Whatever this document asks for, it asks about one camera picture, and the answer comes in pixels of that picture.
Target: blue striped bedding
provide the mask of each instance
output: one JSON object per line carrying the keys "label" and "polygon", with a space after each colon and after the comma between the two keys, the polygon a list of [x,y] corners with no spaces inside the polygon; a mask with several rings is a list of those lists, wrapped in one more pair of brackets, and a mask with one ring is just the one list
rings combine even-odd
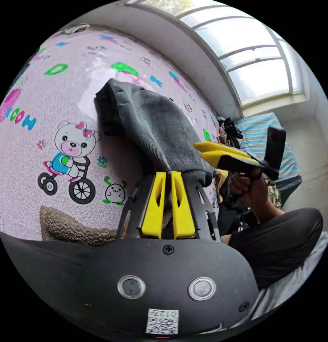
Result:
{"label": "blue striped bedding", "polygon": [[[265,156],[268,127],[281,128],[273,112],[250,116],[235,122],[235,124],[243,135],[243,139],[240,140],[241,149],[244,151],[249,149],[261,158]],[[283,204],[301,182],[300,169],[288,141],[286,141],[279,179],[275,182],[280,191]]]}

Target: qr code label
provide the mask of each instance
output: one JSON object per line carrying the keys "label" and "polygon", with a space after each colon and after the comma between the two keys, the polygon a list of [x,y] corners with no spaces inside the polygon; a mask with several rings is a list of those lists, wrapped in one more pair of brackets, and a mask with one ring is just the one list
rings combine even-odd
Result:
{"label": "qr code label", "polygon": [[178,310],[149,309],[146,326],[147,334],[178,334]]}

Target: bear's pink bow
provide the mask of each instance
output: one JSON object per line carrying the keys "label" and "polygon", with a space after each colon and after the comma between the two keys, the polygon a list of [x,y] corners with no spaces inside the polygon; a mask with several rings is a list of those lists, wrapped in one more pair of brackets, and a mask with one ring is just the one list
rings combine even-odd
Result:
{"label": "bear's pink bow", "polygon": [[81,122],[80,122],[79,124],[77,124],[75,127],[78,128],[78,129],[83,130],[83,136],[84,136],[85,138],[90,138],[90,136],[91,136],[92,134],[94,134],[94,131],[92,131],[92,130],[90,130],[90,129],[87,129],[87,124],[86,124],[85,122],[83,122],[83,121],[81,121]]}

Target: person's hand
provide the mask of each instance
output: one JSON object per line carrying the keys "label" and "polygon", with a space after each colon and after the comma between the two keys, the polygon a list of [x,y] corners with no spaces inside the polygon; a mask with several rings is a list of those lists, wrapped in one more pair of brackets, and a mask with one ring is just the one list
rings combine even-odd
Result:
{"label": "person's hand", "polygon": [[[260,169],[255,169],[253,176],[257,176],[259,172]],[[263,176],[253,181],[235,173],[230,180],[229,188],[233,193],[240,194],[243,203],[252,210],[262,208],[268,201],[268,186]]]}

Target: window frame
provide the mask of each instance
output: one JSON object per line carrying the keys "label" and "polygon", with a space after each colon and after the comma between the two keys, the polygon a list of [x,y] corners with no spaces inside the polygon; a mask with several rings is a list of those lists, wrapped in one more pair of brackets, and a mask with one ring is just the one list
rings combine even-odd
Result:
{"label": "window frame", "polygon": [[[217,56],[215,54],[215,52],[211,49],[211,47],[208,45],[208,43],[201,37],[198,35],[198,33],[196,32],[196,29],[199,29],[202,26],[205,26],[207,24],[213,23],[213,22],[217,22],[220,20],[226,20],[226,19],[234,19],[234,18],[245,18],[245,19],[255,19],[254,17],[248,17],[248,16],[229,16],[229,17],[221,17],[221,18],[215,18],[212,20],[208,20],[205,21],[203,23],[199,23],[198,25],[195,25],[193,27],[188,26],[187,24],[185,24],[181,19],[184,18],[187,15],[202,11],[202,10],[206,10],[209,8],[216,8],[216,7],[231,7],[225,4],[219,4],[219,5],[209,5],[209,6],[202,6],[202,7],[198,7],[198,8],[194,8],[191,10],[188,10],[184,13],[181,13],[177,16],[174,16],[160,8],[151,6],[151,5],[147,5],[147,4],[143,4],[143,2],[146,0],[137,0],[134,3],[125,3],[124,6],[129,6],[129,7],[135,7],[141,10],[146,10],[149,11],[151,13],[154,13],[168,21],[170,21],[172,24],[174,24],[176,27],[178,27],[179,29],[183,30],[188,36],[190,36],[190,38],[192,38],[201,48],[202,50],[208,55],[208,57],[213,61],[214,65],[217,67],[218,71],[220,72],[220,74],[223,76],[223,79],[226,81],[230,92],[232,93],[232,95],[234,96],[234,98],[237,99],[237,107],[240,111],[241,116],[243,116],[242,111],[246,110],[248,108],[252,108],[253,106],[256,105],[262,105],[264,103],[268,103],[270,101],[275,101],[275,100],[279,100],[282,98],[291,98],[293,96],[296,95],[304,95],[305,94],[305,80],[303,77],[303,73],[301,70],[301,66],[298,60],[298,57],[295,55],[294,51],[291,50],[291,54],[294,56],[295,58],[295,62],[296,62],[296,72],[299,74],[300,76],[300,80],[301,80],[301,90],[300,92],[293,92],[293,85],[292,85],[292,76],[291,76],[291,70],[290,70],[290,66],[288,64],[288,60],[286,57],[286,54],[283,50],[282,45],[280,44],[280,41],[283,41],[285,43],[287,43],[284,39],[282,38],[278,38],[274,32],[272,31],[272,29],[270,29],[267,25],[261,23],[264,28],[268,31],[269,35],[272,37],[274,44],[266,44],[266,45],[255,45],[255,46],[248,46],[248,47],[244,47],[238,50],[234,50],[228,53],[225,53],[221,56]],[[223,64],[221,63],[221,60],[232,56],[236,53],[239,52],[243,52],[243,51],[247,51],[247,50],[253,50],[256,48],[261,48],[261,47],[276,47],[280,53],[280,57],[265,57],[265,58],[256,58],[255,60],[251,60],[251,61],[246,61],[244,63],[240,63],[238,65],[235,65],[231,68],[225,68],[223,66]],[[231,77],[229,76],[229,72],[233,71],[233,70],[237,70],[241,67],[247,66],[247,65],[251,65],[254,63],[260,63],[263,61],[268,61],[268,60],[273,60],[273,59],[282,59],[284,61],[284,65],[285,65],[285,69],[286,69],[286,73],[287,73],[287,80],[288,80],[288,93],[284,93],[284,94],[279,94],[279,95],[274,95],[274,96],[269,96],[266,97],[264,99],[258,99],[258,100],[254,100],[254,101],[247,101],[245,103],[242,103],[240,96],[238,94],[238,91],[235,87],[234,82],[232,81]]]}

